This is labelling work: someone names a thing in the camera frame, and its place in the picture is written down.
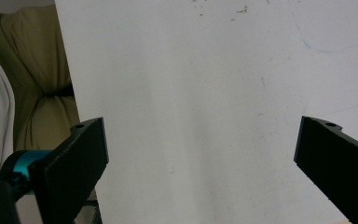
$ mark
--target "white board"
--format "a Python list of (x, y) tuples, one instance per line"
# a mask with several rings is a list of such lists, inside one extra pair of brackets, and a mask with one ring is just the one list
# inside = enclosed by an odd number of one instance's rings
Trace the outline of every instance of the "white board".
[(358, 139), (358, 1), (56, 0), (105, 223), (338, 223), (302, 115)]

